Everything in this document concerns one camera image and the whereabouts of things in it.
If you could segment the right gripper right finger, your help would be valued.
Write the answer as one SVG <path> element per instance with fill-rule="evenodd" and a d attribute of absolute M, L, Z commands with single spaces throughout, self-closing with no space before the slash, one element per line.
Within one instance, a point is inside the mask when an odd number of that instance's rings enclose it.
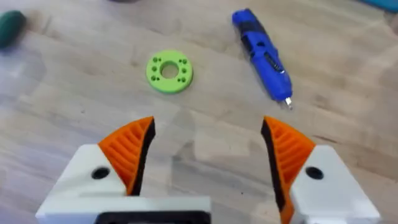
<path fill-rule="evenodd" d="M 333 147 L 270 116 L 261 135 L 281 223 L 380 223 L 378 209 Z"/>

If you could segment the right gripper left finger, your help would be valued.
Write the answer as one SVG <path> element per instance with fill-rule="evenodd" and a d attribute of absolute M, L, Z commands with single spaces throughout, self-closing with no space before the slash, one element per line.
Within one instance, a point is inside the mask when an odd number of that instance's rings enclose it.
<path fill-rule="evenodd" d="M 80 146 L 49 196 L 138 196 L 154 137 L 155 119 L 148 116 L 122 126 L 100 142 Z"/>

